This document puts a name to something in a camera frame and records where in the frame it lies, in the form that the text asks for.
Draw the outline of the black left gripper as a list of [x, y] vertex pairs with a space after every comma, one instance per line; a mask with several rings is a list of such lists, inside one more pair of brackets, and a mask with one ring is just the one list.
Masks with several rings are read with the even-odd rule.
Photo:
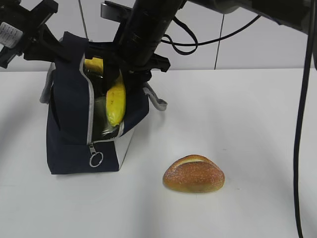
[[7, 68], [16, 56], [25, 60], [53, 62], [56, 58], [71, 60], [71, 53], [52, 34], [46, 22], [58, 10], [58, 3], [43, 0], [32, 10], [19, 0], [0, 2], [0, 66]]

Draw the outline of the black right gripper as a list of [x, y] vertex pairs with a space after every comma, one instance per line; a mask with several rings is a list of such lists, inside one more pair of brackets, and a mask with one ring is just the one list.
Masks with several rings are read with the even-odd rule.
[[124, 83], [128, 87], [141, 87], [144, 83], [148, 82], [152, 77], [152, 69], [167, 72], [170, 68], [169, 59], [157, 54], [153, 54], [143, 66], [128, 63], [119, 56], [116, 56], [116, 62], [123, 73]]

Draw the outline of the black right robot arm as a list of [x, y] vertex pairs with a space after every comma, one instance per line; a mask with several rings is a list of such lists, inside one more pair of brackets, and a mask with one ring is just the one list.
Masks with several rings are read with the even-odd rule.
[[[308, 59], [305, 66], [317, 61], [317, 2], [315, 0], [196, 0], [195, 4], [228, 14], [242, 7], [258, 16], [235, 32], [220, 37], [225, 40], [243, 31], [259, 17], [275, 21], [298, 30], [308, 36]], [[151, 78], [151, 69], [157, 68], [166, 72], [170, 63], [154, 52], [162, 39], [169, 36], [165, 33], [174, 21], [194, 40], [193, 47], [206, 45], [199, 43], [195, 34], [186, 24], [176, 18], [176, 13], [183, 7], [183, 0], [137, 0], [133, 8], [119, 6], [123, 12], [122, 23], [116, 34], [118, 58], [126, 65], [124, 79], [131, 84], [143, 84]]]

